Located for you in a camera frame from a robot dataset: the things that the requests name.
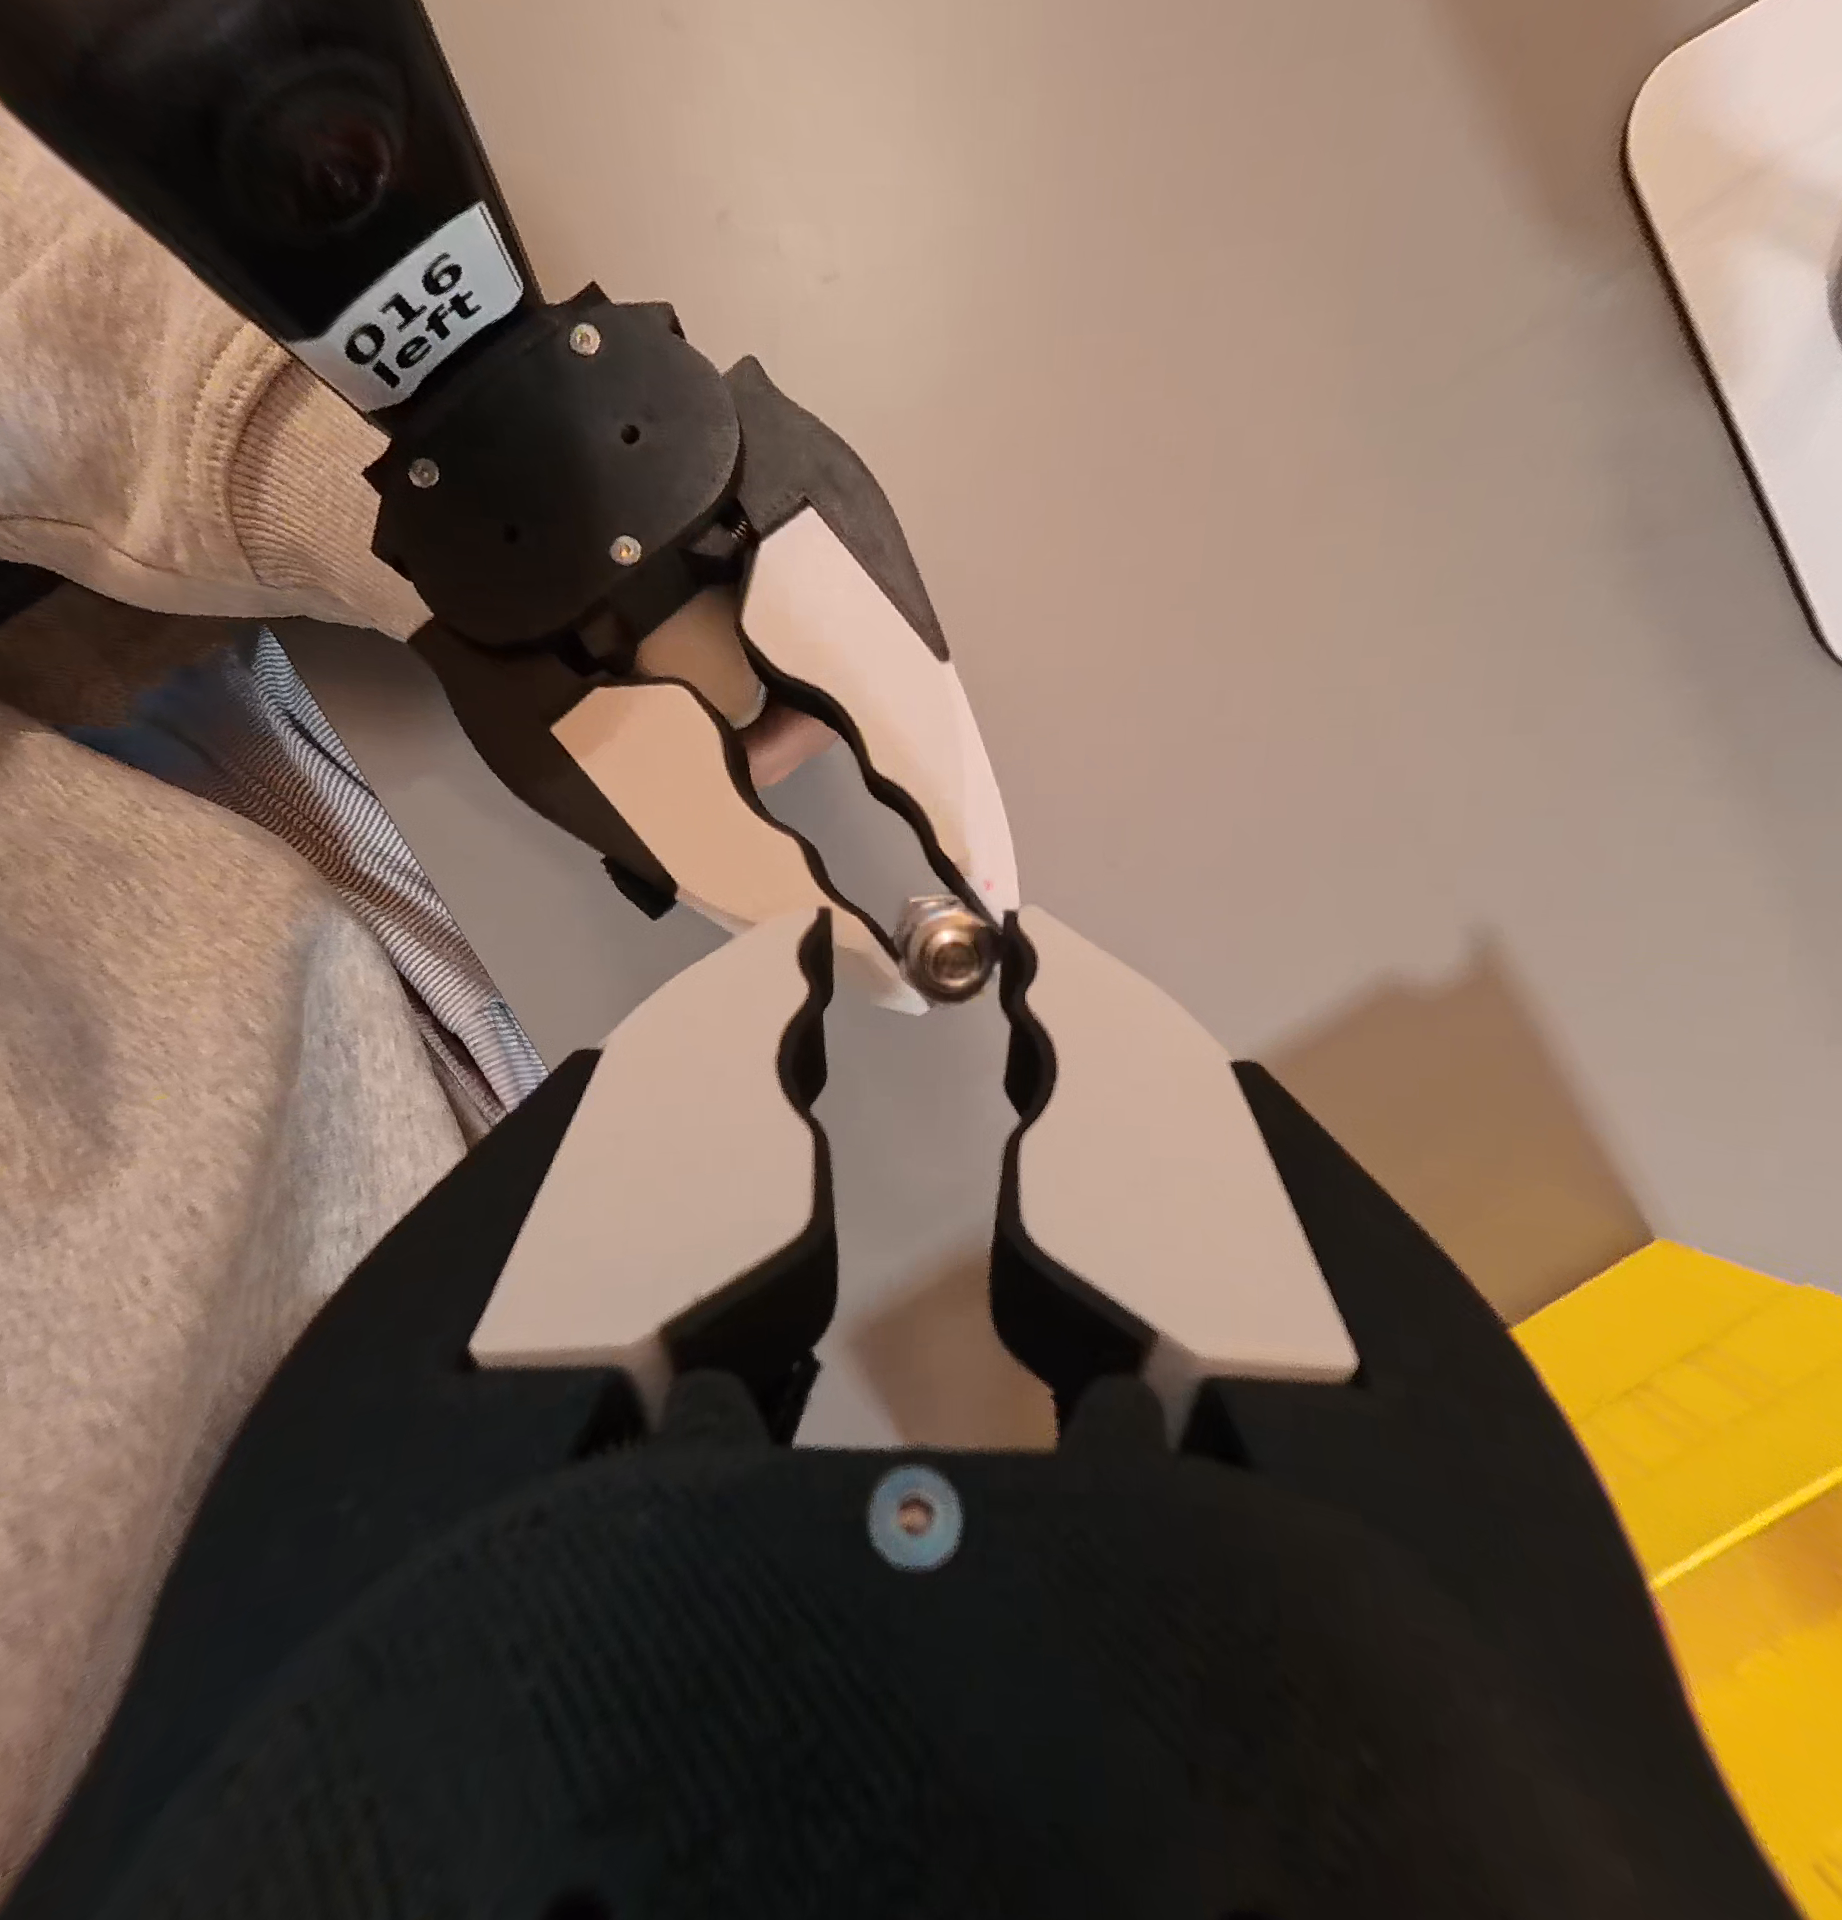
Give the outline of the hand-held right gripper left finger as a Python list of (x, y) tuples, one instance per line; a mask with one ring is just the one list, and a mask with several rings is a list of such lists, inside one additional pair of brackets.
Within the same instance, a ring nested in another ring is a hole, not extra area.
[(825, 1075), (833, 919), (803, 909), (609, 1035), (473, 1328), (484, 1372), (772, 1374), (836, 1310)]

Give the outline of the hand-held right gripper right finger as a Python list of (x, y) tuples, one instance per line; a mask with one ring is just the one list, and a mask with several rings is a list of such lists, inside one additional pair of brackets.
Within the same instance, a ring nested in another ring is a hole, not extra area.
[(1045, 1385), (1344, 1385), (1359, 1347), (1224, 1045), (1052, 912), (1004, 962), (990, 1301)]

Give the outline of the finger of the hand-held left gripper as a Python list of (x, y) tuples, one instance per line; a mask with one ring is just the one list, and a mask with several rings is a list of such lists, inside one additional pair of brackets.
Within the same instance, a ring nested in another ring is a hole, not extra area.
[(925, 1012), (891, 938), (837, 891), (811, 844), (764, 810), (743, 751), (690, 683), (600, 686), (552, 736), (657, 863), (676, 902), (726, 932), (825, 909), (837, 978), (884, 1010)]
[(1001, 929), (1021, 882), (967, 689), (816, 505), (754, 545), (738, 633), (766, 689), (846, 743), (940, 887)]

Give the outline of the silver bolt with nut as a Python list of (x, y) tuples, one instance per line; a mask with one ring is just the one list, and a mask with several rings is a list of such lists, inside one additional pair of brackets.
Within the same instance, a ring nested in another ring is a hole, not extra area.
[(893, 931), (901, 972), (928, 1006), (967, 1006), (1001, 962), (1002, 934), (954, 893), (911, 897)]

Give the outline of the person's left forearm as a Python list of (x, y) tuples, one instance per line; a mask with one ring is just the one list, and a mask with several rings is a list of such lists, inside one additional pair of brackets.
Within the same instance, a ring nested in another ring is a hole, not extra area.
[(0, 107), (0, 562), (165, 615), (404, 639), (385, 445)]

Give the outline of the grey desk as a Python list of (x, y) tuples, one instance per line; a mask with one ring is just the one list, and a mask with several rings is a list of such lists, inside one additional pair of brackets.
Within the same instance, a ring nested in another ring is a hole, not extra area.
[(1842, 666), (1626, 192), (1712, 4), (434, 4), (544, 285), (909, 531), (1027, 900), (1504, 1312), (1842, 1293)]

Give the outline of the person's left hand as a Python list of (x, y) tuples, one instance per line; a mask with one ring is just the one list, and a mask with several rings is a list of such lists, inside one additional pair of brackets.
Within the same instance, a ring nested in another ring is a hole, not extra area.
[(633, 666), (704, 697), (731, 727), (754, 784), (766, 789), (833, 747), (837, 736), (774, 701), (743, 648), (736, 614), (731, 588), (699, 592), (638, 641)]

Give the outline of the striped shirt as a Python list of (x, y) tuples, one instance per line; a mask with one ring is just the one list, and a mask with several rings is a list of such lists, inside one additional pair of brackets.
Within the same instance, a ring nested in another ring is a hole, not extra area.
[(73, 742), (216, 804), (284, 842), (391, 962), (469, 1142), (548, 1067), (338, 737), (281, 636), (257, 625)]

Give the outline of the person's grey sweatshirt torso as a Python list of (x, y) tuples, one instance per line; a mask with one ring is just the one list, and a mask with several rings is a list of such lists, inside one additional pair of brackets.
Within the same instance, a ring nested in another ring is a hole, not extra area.
[(464, 1156), (385, 952), (0, 702), (0, 1900), (284, 1351)]

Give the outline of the yellow plastic bin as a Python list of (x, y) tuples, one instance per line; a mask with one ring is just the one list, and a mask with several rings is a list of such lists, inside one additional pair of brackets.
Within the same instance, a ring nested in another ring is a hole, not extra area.
[(1755, 1836), (1803, 1915), (1842, 1919), (1842, 1297), (1653, 1241), (1515, 1337)]

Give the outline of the white rounded tray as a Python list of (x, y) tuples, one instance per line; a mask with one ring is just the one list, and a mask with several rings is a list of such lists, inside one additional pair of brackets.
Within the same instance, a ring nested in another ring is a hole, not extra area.
[(1801, 608), (1842, 662), (1842, 3), (1747, 4), (1638, 89), (1626, 170)]

